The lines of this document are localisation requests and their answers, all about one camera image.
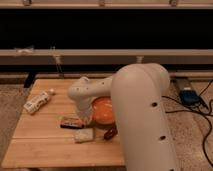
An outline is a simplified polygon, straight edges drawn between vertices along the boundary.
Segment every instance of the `power strip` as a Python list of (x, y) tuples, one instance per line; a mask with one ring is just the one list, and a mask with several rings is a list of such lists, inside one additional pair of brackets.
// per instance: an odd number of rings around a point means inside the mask
[(175, 78), (176, 88), (183, 105), (191, 106), (200, 102), (200, 97), (193, 89), (187, 77)]

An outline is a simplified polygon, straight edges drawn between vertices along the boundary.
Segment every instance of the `wooden table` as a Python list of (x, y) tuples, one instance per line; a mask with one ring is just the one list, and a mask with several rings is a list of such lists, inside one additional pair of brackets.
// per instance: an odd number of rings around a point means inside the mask
[(28, 99), (42, 90), (54, 88), (56, 95), (31, 116), (23, 110), (3, 168), (124, 166), (119, 137), (103, 140), (106, 130), (95, 129), (93, 142), (76, 144), (73, 130), (60, 128), (63, 116), (76, 116), (74, 103), (67, 96), (73, 79), (38, 79)]

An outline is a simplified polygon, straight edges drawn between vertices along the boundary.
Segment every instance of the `white bottle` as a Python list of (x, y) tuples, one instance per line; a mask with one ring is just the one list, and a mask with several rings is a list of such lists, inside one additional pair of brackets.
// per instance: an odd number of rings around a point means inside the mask
[(24, 108), (29, 114), (33, 114), (42, 105), (46, 104), (53, 95), (55, 95), (54, 89), (42, 91), (39, 95), (33, 97), (31, 100), (25, 103)]

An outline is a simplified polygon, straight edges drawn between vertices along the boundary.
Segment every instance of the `small box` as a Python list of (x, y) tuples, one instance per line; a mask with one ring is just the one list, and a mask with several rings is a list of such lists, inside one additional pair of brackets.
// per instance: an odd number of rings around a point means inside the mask
[(61, 119), (60, 127), (69, 129), (82, 129), (84, 128), (84, 124), (78, 118), (63, 117)]

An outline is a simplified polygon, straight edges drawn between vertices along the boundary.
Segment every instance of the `cable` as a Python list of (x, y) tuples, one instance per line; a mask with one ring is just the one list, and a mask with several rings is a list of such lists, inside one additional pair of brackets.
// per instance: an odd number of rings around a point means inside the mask
[(206, 135), (204, 136), (203, 138), (203, 141), (202, 141), (202, 149), (203, 149), (203, 153), (207, 159), (207, 161), (209, 162), (209, 164), (211, 165), (211, 167), (213, 168), (213, 162), (210, 160), (208, 154), (207, 154), (207, 151), (206, 151), (206, 142), (207, 142), (207, 139), (209, 137), (209, 135), (211, 134), (212, 132), (212, 123), (211, 121), (209, 120), (209, 118), (207, 118), (205, 115), (201, 115), (203, 118), (206, 119), (206, 121), (208, 122), (208, 125), (209, 125), (209, 130), (208, 132), (206, 133)]
[(178, 100), (176, 99), (173, 99), (169, 96), (162, 96), (163, 98), (167, 98), (169, 100), (172, 100), (174, 102), (176, 102), (177, 104), (189, 109), (189, 110), (174, 110), (174, 111), (166, 111), (166, 113), (176, 113), (176, 112), (193, 112), (193, 113), (199, 113), (199, 114), (203, 114), (203, 115), (206, 115), (206, 116), (210, 116), (210, 117), (213, 117), (213, 115), (211, 115), (211, 112), (212, 112), (212, 102), (213, 102), (213, 99), (210, 101), (209, 105), (210, 105), (210, 110), (208, 113), (204, 113), (204, 112), (201, 112), (201, 111), (196, 111), (194, 110), (194, 108), (199, 108), (200, 105), (198, 106), (193, 106), (193, 107), (190, 107), (190, 106), (186, 106), (186, 105), (183, 105), (181, 102), (179, 102)]
[[(210, 87), (210, 85), (213, 83), (213, 80), (211, 80), (208, 85), (201, 91), (201, 93), (199, 94), (199, 97), (201, 98), (201, 95)], [(186, 106), (186, 105), (183, 105), (181, 102), (179, 102), (178, 100), (176, 99), (173, 99), (169, 96), (162, 96), (163, 98), (167, 98), (169, 100), (172, 100), (174, 102), (176, 102), (177, 104), (187, 108), (188, 110), (174, 110), (174, 111), (166, 111), (166, 113), (177, 113), (177, 112), (191, 112), (191, 113), (195, 113), (195, 114), (198, 114), (200, 116), (202, 116), (207, 122), (208, 122), (208, 126), (209, 126), (209, 129), (207, 131), (207, 133), (204, 135), (204, 138), (202, 140), (202, 150), (203, 150), (203, 153), (204, 153), (204, 156), (205, 158), (207, 159), (209, 165), (213, 168), (213, 162), (210, 160), (208, 154), (207, 154), (207, 150), (206, 150), (206, 142), (208, 140), (208, 137), (209, 135), (211, 134), (212, 130), (213, 130), (213, 126), (212, 126), (212, 123), (211, 121), (209, 120), (209, 117), (213, 117), (213, 115), (211, 115), (212, 113), (212, 104), (213, 104), (213, 99), (211, 99), (209, 101), (209, 110), (207, 113), (201, 111), (201, 109), (199, 108), (201, 106), (202, 103), (200, 103), (198, 106)]]
[(209, 88), (209, 86), (210, 86), (212, 83), (213, 83), (213, 80), (211, 80), (211, 81), (209, 82), (209, 84), (206, 86), (206, 88), (204, 88), (204, 89), (200, 92), (199, 96), (201, 96), (201, 95)]

